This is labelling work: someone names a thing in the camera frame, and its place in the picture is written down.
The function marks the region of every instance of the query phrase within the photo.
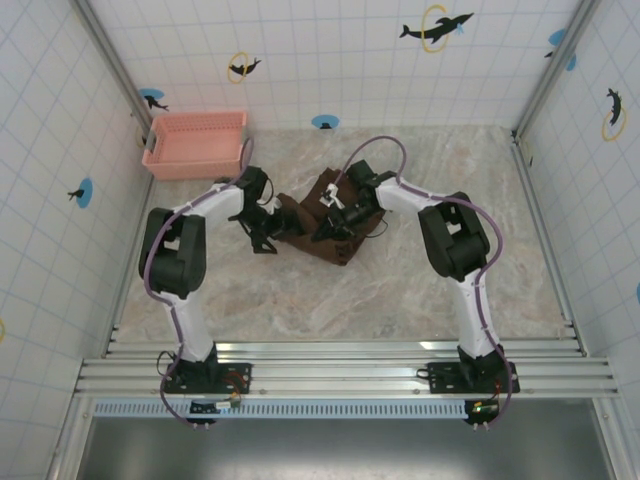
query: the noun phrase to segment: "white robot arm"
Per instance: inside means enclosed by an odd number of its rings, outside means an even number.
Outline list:
[[[337,201],[337,187],[331,185],[321,200],[329,207],[329,213],[312,240],[348,237],[381,210],[398,212],[412,219],[417,217],[429,261],[439,275],[447,278],[453,294],[459,326],[458,373],[469,384],[467,391],[493,392],[497,379],[504,378],[501,360],[504,355],[491,322],[483,276],[478,286],[480,303],[476,298],[476,278],[486,265],[489,242],[475,212],[456,203],[443,202],[443,196],[419,187],[407,183],[401,186],[393,172],[376,175],[364,160],[351,166],[347,175],[358,188],[359,201],[352,206],[342,205]],[[199,202],[176,221],[176,227],[168,232],[163,247],[153,259],[151,288],[173,305],[166,307],[167,313],[173,322],[171,310],[174,309],[182,331],[181,365],[172,375],[179,384],[167,385],[168,393],[217,393],[213,384],[222,365],[227,370],[237,368],[250,372],[248,364],[217,362],[215,343],[207,332],[201,309],[199,288],[206,271],[206,230],[215,228],[220,222],[237,220],[249,234],[256,253],[276,253],[269,239],[277,240],[282,234],[295,234],[296,231],[302,234],[295,214],[284,212],[277,200],[270,205],[258,203],[267,181],[268,177],[261,169],[249,167],[236,186]],[[220,189],[221,185],[213,185],[211,190]],[[468,201],[462,193],[446,198]],[[149,215],[140,259],[141,275],[159,226],[181,208],[155,209]],[[458,230],[450,233],[452,225]],[[180,240],[178,250],[167,245],[176,239]]]

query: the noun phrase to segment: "pink basket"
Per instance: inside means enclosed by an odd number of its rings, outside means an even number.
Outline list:
[[[154,118],[142,164],[158,180],[240,173],[245,112],[176,113]]]

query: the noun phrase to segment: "marble floor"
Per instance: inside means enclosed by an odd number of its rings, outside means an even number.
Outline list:
[[[507,130],[459,126],[260,131],[252,163],[269,174],[276,192],[299,201],[327,166],[340,168],[356,147],[379,134],[394,135],[406,145],[407,181],[435,192],[462,190],[502,228],[505,252],[487,277],[498,334],[503,338],[561,335],[563,321]],[[400,151],[389,141],[376,142],[361,153],[376,172],[399,166]],[[158,182],[151,205],[180,205],[209,185],[208,181]],[[214,339],[455,338],[452,298],[445,281],[429,265],[418,222],[394,213],[385,219],[388,230],[366,240],[345,267],[278,242],[278,255],[254,255],[249,238],[235,222],[209,233],[202,298]],[[485,229],[495,248],[495,236],[488,225]],[[118,339],[173,339],[162,307],[145,294],[137,275]]]

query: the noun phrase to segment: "white tiled wall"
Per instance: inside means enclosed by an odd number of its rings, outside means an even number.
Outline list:
[[[0,478],[42,478],[104,341],[146,173],[67,0],[0,4]],[[87,209],[67,192],[91,177]]]
[[[433,3],[92,1],[136,85],[163,91],[172,112],[247,108],[260,128],[311,127],[318,114],[343,126],[514,127],[549,62],[550,35],[578,1],[443,0],[447,16],[474,16],[426,53],[419,38],[398,37],[403,24],[420,30]],[[240,51],[262,62],[234,85],[227,70]]]
[[[533,181],[590,352],[610,357],[640,432],[640,2],[604,0],[528,139]],[[627,125],[604,141],[618,92]],[[624,113],[618,126],[621,127]],[[605,131],[606,137],[620,128]],[[635,452],[640,452],[636,445]]]

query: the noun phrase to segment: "folded cloth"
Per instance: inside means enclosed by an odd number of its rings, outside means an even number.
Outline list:
[[[356,254],[367,235],[376,229],[384,216],[384,211],[373,215],[367,222],[359,225],[356,235],[348,240],[338,241],[328,239],[320,242],[312,242],[311,236],[329,213],[329,208],[320,202],[320,197],[327,189],[327,186],[336,180],[339,173],[339,170],[327,168],[318,177],[309,194],[300,203],[284,193],[278,194],[278,199],[282,202],[283,210],[285,212],[295,212],[305,232],[303,235],[287,235],[278,240],[288,243],[298,250],[326,260],[327,262],[344,266],[349,263],[349,260]],[[337,186],[338,199],[345,206],[354,205],[358,201],[358,191],[346,175],[340,179],[340,183],[338,183]]]

